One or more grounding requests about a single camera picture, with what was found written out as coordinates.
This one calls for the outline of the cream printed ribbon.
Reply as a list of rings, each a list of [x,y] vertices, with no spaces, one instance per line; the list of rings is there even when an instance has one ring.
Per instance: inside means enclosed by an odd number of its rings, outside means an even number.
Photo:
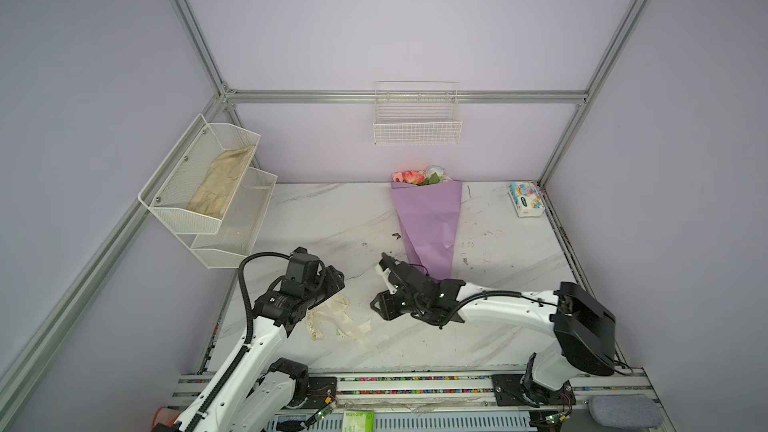
[[[335,327],[335,334],[342,339],[355,340],[366,351],[374,350],[374,345],[367,334],[371,330],[371,322],[356,323],[348,315],[351,302],[348,297],[336,294],[315,309],[310,310],[305,318],[306,330],[312,341],[321,342],[325,339],[322,323]]]

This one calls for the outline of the pink purple wrapping paper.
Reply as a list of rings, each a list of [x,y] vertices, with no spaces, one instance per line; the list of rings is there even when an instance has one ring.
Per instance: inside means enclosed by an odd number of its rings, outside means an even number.
[[[459,181],[425,186],[391,184],[407,261],[420,265],[430,277],[452,276],[462,192]]]

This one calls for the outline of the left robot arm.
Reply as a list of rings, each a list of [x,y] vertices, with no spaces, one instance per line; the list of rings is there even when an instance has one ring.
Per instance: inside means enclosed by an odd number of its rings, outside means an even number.
[[[285,274],[261,296],[251,300],[245,280],[246,266],[261,258],[287,261]],[[245,306],[245,329],[222,369],[197,398],[170,425],[155,431],[229,431],[246,404],[261,372],[289,338],[308,311],[345,287],[344,274],[299,247],[290,254],[258,252],[245,257],[237,269]]]

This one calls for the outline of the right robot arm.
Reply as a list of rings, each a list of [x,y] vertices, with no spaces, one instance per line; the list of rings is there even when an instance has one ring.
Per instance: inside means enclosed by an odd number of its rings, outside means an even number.
[[[408,315],[439,329],[451,322],[492,322],[550,337],[545,349],[531,354],[519,379],[518,399],[532,407],[548,405],[580,373],[616,373],[615,315],[576,283],[535,292],[492,289],[438,280],[387,254],[375,270],[386,290],[370,307],[386,321]]]

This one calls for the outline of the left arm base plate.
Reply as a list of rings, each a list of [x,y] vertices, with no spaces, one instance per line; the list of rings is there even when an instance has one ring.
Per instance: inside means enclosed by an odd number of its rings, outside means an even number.
[[[334,399],[337,394],[338,379],[335,376],[310,376],[304,401],[299,406],[303,410],[317,410]]]

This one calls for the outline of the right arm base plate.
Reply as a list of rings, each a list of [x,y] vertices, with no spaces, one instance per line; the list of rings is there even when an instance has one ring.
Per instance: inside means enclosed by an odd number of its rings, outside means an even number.
[[[527,379],[524,374],[494,374],[492,391],[498,406],[569,406],[575,403],[571,385],[566,382],[558,390],[550,390]]]

